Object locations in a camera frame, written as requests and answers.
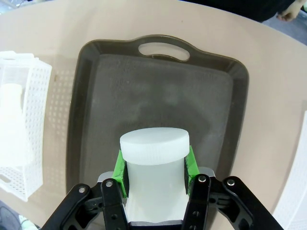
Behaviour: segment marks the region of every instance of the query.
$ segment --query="white object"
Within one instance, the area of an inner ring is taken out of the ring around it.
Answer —
[[[0,187],[24,201],[43,184],[51,69],[33,54],[0,52]]]
[[[188,132],[140,129],[123,135],[120,146],[129,175],[128,220],[157,223],[183,219],[189,200],[184,184]]]
[[[295,159],[282,196],[273,213],[285,230],[307,229],[307,111]]]

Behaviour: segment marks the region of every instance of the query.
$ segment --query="person's arm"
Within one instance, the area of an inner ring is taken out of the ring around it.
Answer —
[[[285,22],[292,21],[297,17],[305,2],[306,0],[295,0],[285,11],[279,13],[277,18]]]

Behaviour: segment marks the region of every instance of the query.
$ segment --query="white plastic basket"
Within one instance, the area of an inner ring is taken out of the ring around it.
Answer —
[[[33,54],[0,52],[0,187],[24,201],[43,184],[51,69]]]

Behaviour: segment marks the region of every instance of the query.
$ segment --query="white bottle in basket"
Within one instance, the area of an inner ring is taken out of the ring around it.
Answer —
[[[0,88],[0,167],[23,166],[32,160],[22,116],[22,93],[19,84]]]
[[[183,219],[189,200],[184,184],[188,132],[179,128],[140,129],[123,135],[120,146],[129,175],[128,221]]]

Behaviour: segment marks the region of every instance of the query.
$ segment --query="table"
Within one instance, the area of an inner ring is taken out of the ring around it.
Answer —
[[[0,16],[0,50],[30,52],[53,66],[45,115],[44,184],[27,203],[5,203],[42,226],[66,194],[66,138],[75,66],[94,39],[165,34],[235,58],[249,71],[244,124],[232,175],[269,211],[283,190],[307,110],[307,47],[265,25],[176,0],[55,0]],[[217,216],[213,229],[231,229]]]

